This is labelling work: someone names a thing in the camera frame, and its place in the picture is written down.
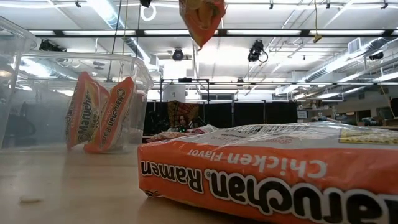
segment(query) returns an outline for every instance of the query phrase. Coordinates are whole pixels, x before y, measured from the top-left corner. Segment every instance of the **ceiling beam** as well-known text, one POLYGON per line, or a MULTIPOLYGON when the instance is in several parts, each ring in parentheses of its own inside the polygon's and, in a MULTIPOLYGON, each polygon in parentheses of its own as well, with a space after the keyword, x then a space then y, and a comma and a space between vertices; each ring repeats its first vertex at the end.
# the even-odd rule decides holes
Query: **ceiling beam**
MULTIPOLYGON (((99 38, 99 37, 190 37, 188 30, 155 29, 51 29, 30 30, 37 37, 99 38)), ((318 29, 322 37, 398 37, 398 29, 318 29)), ((314 37, 313 29, 218 29, 214 37, 314 37)))

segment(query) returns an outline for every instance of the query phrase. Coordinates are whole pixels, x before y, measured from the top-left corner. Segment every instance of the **ramen package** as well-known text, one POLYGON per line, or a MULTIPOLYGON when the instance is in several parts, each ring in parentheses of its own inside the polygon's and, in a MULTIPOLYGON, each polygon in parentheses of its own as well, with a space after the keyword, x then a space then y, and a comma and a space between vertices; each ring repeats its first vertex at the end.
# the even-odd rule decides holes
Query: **ramen package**
POLYGON ((133 89, 134 82, 131 77, 112 88, 100 124, 94 130, 89 143, 84 146, 86 152, 102 153, 122 146, 123 125, 128 123, 125 119, 128 118, 133 89))
POLYGON ((249 125, 143 144, 138 158, 149 197, 269 223, 398 223, 398 132, 249 125))
POLYGON ((87 72, 80 74, 65 117, 68 149, 90 140, 108 98, 108 91, 87 72))
POLYGON ((180 15, 200 48, 213 37, 225 9, 224 0, 180 0, 180 15))

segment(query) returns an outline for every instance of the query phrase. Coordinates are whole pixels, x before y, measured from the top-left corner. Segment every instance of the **plastic storage container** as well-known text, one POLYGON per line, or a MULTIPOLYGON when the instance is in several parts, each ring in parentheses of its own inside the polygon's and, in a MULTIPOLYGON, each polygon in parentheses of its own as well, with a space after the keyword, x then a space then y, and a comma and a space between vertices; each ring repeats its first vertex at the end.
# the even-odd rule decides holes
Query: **plastic storage container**
POLYGON ((36 37, 0 16, 0 146, 6 131, 12 90, 21 53, 35 47, 36 37))
MULTIPOLYGON (((65 116, 68 113, 74 89, 78 83, 77 80, 82 73, 88 73, 95 80, 90 82, 92 89, 95 89, 93 91, 96 92, 95 97, 90 95, 93 98, 90 100, 98 100, 99 104, 96 109, 99 122, 96 126, 94 122, 89 124, 89 122, 82 121, 81 124, 88 124, 98 131, 108 128, 107 122, 101 122, 105 117, 103 114, 106 114, 107 103, 96 98, 100 96, 102 86, 110 91, 128 77, 131 77, 135 83, 133 94, 129 99, 128 113, 125 117, 121 115, 119 117, 123 120, 123 126, 113 127, 122 130, 112 138, 118 146, 112 147, 111 150, 104 149, 103 144, 110 141, 108 138, 104 142, 100 141, 100 144, 97 145, 98 152, 129 152, 141 143, 146 96, 148 90, 153 86, 153 81, 143 61, 123 55, 30 51, 23 54, 19 70, 16 81, 17 90, 11 102, 9 117, 10 120, 13 117, 15 125, 9 126, 7 129, 8 135, 4 138, 3 150, 66 150, 65 130, 67 124, 65 116)), ((78 105, 75 100, 73 104, 75 108, 82 106, 82 104, 78 105)), ((76 131, 83 133, 87 127, 78 126, 74 133, 76 131)), ((75 146, 72 150, 83 147, 83 145, 75 146)))

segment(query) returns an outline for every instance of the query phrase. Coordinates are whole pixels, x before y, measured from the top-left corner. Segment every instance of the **hanging cable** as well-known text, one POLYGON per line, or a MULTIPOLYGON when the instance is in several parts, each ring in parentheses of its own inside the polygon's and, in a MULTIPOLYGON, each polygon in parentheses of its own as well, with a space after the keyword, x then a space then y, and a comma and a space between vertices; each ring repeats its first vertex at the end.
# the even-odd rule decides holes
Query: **hanging cable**
MULTIPOLYGON (((119 27, 119 20, 120 20, 120 11, 122 8, 122 0, 120 0, 119 3, 119 12, 118 12, 118 21, 116 22, 116 29, 114 31, 114 38, 113 38, 113 45, 112 45, 112 52, 111 54, 114 53, 114 45, 116 43, 116 36, 118 35, 118 27, 119 27)), ((106 78, 106 82, 112 82, 112 78, 111 78, 111 67, 112 67, 112 61, 109 64, 109 70, 108 70, 108 77, 106 78)))
MULTIPOLYGON (((125 16, 125 18, 124 18, 124 23, 125 23, 125 25, 124 25, 124 32, 123 32, 123 40, 126 38, 126 29, 127 29, 127 16, 128 16, 128 14, 129 14, 129 7, 128 6, 126 6, 126 16, 125 16)), ((125 43, 125 41, 123 41, 123 45, 122 45, 122 55, 124 55, 124 43, 125 43)), ((120 62, 120 70, 119 70, 119 82, 122 80, 122 78, 123 78, 123 68, 124 68, 124 61, 121 61, 120 62)))
POLYGON ((380 88, 381 88, 381 91, 383 92, 385 99, 387 100, 388 106, 390 107, 392 117, 395 118, 396 116, 395 116, 394 110, 392 109, 392 106, 391 106, 391 100, 387 97, 386 92, 384 91, 382 85, 380 85, 380 88))
MULTIPOLYGON (((380 68, 380 72, 381 72, 381 75, 383 76, 384 75, 383 68, 380 68)), ((394 110, 392 109, 392 106, 391 106, 391 100, 387 97, 386 92, 384 91, 382 85, 380 85, 380 88, 381 88, 381 91, 383 92, 385 99, 387 100, 388 106, 390 107, 392 117, 395 118, 396 116, 395 116, 394 110)))
POLYGON ((315 37, 313 43, 316 44, 322 36, 318 34, 318 7, 317 7, 317 0, 313 0, 315 5, 315 37))

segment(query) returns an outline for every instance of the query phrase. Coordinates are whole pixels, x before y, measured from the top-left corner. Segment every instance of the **plastic wrapper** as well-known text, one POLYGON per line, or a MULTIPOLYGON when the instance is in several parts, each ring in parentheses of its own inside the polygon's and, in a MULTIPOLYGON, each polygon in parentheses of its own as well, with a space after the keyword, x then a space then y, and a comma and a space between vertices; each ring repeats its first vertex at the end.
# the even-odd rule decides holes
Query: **plastic wrapper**
POLYGON ((147 142, 158 142, 191 135, 193 135, 193 133, 162 132, 151 136, 149 139, 147 139, 147 142))
POLYGON ((398 132, 249 125, 139 147, 150 197, 271 223, 398 223, 398 132))
POLYGON ((219 130, 219 129, 214 127, 213 125, 208 124, 203 127, 188 129, 187 132, 195 133, 195 134, 205 134, 205 133, 210 133, 210 132, 217 131, 217 130, 219 130))
POLYGON ((65 117, 68 149, 90 140, 108 98, 108 91, 87 72, 80 74, 65 117))
POLYGON ((225 10, 224 0, 180 0, 180 15, 200 48, 213 37, 225 10))
POLYGON ((134 89, 131 77, 116 84, 104 107, 101 123, 93 133, 89 143, 84 146, 86 152, 102 153, 120 150, 123 147, 123 126, 128 123, 129 107, 134 89))

